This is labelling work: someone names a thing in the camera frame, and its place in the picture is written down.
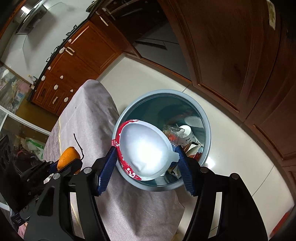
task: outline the cabinet door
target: cabinet door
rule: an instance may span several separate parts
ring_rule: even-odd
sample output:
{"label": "cabinet door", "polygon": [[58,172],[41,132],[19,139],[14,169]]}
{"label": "cabinet door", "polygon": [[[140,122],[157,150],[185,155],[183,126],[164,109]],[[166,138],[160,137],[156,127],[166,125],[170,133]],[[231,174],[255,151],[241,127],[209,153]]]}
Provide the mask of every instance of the cabinet door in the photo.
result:
{"label": "cabinet door", "polygon": [[244,121],[272,71],[280,17],[269,25],[266,0],[158,0],[186,50],[193,85]]}
{"label": "cabinet door", "polygon": [[99,74],[82,61],[75,53],[68,50],[58,53],[53,60],[49,73],[55,81],[65,84],[68,89],[78,89],[85,81],[97,79]]}
{"label": "cabinet door", "polygon": [[282,166],[296,165],[296,43],[284,22],[273,71],[245,123]]}
{"label": "cabinet door", "polygon": [[101,9],[98,9],[93,14],[91,22],[106,34],[121,51],[133,57],[140,58],[138,51],[127,41],[126,37],[115,27]]}
{"label": "cabinet door", "polygon": [[41,81],[37,87],[37,90],[35,90],[32,102],[36,105],[39,105],[40,107],[43,107],[48,96],[50,95],[52,88],[53,83],[50,80],[45,79],[44,81]]}
{"label": "cabinet door", "polygon": [[48,110],[49,112],[56,114],[62,101],[65,98],[66,90],[61,88],[59,85],[54,85],[52,91],[44,105],[44,109]]}
{"label": "cabinet door", "polygon": [[63,110],[66,108],[66,106],[68,105],[68,103],[72,100],[73,95],[76,93],[76,90],[73,92],[67,91],[65,94],[65,98],[62,101],[58,111],[56,112],[57,116],[60,116],[61,113],[63,112]]}
{"label": "cabinet door", "polygon": [[67,43],[65,47],[70,47],[74,55],[98,74],[101,74],[121,54],[120,50],[90,21],[71,39],[71,43]]}

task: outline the orange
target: orange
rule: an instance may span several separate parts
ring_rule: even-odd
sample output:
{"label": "orange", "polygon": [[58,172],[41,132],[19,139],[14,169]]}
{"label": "orange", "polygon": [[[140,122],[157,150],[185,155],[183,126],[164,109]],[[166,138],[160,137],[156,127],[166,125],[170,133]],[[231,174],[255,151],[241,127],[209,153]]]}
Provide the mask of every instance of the orange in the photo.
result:
{"label": "orange", "polygon": [[59,158],[59,162],[57,163],[58,171],[75,159],[80,159],[80,155],[73,146],[70,146],[63,152],[63,154]]}

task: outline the trash can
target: trash can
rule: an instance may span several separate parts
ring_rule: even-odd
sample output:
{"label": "trash can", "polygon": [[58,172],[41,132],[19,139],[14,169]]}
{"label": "trash can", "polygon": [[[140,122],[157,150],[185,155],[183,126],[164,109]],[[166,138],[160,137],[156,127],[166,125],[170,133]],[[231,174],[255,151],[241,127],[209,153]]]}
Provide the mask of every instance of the trash can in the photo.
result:
{"label": "trash can", "polygon": [[[131,119],[148,122],[160,130],[163,130],[164,125],[189,125],[202,144],[199,164],[205,164],[211,145],[210,123],[202,107],[190,96],[175,90],[156,90],[142,95],[120,115],[112,139],[115,139],[119,126]],[[138,181],[124,172],[119,161],[116,166],[125,180],[143,190],[167,191],[183,185],[182,178],[178,179],[168,172],[150,181]]]}

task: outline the twig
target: twig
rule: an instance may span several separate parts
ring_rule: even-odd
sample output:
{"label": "twig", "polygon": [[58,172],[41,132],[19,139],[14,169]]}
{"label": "twig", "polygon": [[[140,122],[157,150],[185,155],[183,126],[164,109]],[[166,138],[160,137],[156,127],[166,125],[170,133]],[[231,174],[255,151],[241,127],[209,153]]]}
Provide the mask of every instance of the twig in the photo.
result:
{"label": "twig", "polygon": [[83,149],[82,149],[81,146],[79,145],[79,143],[78,143],[78,141],[77,141],[77,139],[76,139],[75,133],[73,133],[73,135],[74,135],[74,138],[75,138],[75,140],[76,140],[76,142],[77,142],[77,144],[78,144],[78,146],[79,146],[79,148],[80,148],[80,150],[81,150],[81,153],[82,153],[82,158],[81,158],[81,160],[82,160],[82,159],[84,158]]}

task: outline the tile floor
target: tile floor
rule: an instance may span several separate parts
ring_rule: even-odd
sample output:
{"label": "tile floor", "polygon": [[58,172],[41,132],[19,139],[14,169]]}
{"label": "tile floor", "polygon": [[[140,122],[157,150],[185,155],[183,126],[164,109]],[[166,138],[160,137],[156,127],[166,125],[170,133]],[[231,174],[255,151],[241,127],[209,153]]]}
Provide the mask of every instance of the tile floor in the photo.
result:
{"label": "tile floor", "polygon": [[[280,173],[262,149],[234,121],[215,106],[167,76],[141,63],[124,57],[101,80],[111,94],[119,114],[139,96],[157,89],[173,89],[193,97],[208,116],[212,142],[206,166],[213,172],[229,176],[238,173],[254,198],[269,235],[294,202]],[[184,187],[176,190],[185,207],[178,228],[182,240],[194,210],[196,198]],[[210,236],[217,232],[221,209],[221,193],[217,193]]]}

